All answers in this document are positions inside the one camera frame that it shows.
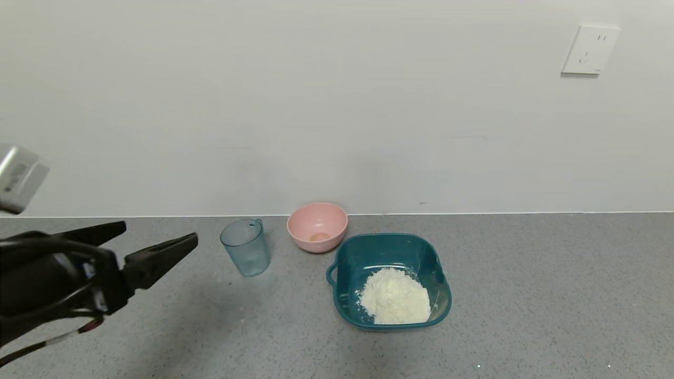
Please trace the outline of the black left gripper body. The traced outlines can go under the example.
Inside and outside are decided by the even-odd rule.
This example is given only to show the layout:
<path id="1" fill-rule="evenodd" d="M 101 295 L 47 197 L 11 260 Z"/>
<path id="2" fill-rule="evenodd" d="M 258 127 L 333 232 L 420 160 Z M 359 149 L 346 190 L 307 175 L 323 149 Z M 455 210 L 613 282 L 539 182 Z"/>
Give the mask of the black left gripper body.
<path id="1" fill-rule="evenodd" d="M 36 328 L 76 314 L 101 317 L 119 310 L 134 293 L 121 269 L 103 245 L 42 231 L 2 239 L 2 328 Z"/>

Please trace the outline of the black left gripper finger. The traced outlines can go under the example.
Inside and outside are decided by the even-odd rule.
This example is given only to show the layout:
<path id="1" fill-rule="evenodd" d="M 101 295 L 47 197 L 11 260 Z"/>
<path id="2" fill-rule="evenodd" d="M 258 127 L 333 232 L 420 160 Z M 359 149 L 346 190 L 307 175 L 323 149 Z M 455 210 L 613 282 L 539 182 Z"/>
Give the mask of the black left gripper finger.
<path id="1" fill-rule="evenodd" d="M 199 245 L 197 233 L 152 245 L 124 257 L 128 290 L 148 290 Z"/>
<path id="2" fill-rule="evenodd" d="M 125 231 L 127 231 L 125 221 L 116 221 L 78 228 L 77 230 L 63 231 L 53 236 L 86 245 L 100 246 L 122 235 Z"/>

